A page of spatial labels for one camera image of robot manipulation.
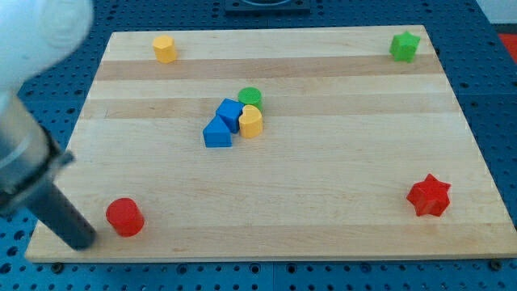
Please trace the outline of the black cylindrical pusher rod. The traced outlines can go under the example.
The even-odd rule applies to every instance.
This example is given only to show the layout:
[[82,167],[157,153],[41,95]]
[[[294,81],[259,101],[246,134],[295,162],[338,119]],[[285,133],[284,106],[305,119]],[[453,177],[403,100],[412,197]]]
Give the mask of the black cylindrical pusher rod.
[[28,209],[65,244],[75,251],[90,247],[94,227],[52,182],[40,182],[27,190]]

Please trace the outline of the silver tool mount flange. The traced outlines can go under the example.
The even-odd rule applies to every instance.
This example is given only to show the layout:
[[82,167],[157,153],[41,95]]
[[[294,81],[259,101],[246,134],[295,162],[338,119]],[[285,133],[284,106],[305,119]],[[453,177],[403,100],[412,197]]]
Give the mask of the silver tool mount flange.
[[1,215],[20,208],[69,206],[57,174],[74,161],[16,96],[1,101]]

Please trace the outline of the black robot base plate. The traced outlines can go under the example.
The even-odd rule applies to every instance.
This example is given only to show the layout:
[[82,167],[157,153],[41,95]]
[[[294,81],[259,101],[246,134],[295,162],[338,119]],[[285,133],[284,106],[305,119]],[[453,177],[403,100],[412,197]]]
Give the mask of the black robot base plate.
[[225,13],[310,12],[311,0],[224,0]]

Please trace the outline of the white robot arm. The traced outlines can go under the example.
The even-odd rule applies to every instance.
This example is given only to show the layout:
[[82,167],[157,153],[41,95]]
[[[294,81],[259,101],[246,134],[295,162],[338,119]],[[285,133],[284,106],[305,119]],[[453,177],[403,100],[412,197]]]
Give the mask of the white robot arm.
[[85,40],[94,18],[91,0],[1,3],[1,215],[29,209],[76,251],[95,229],[55,185],[74,161],[18,97],[30,78],[68,57]]

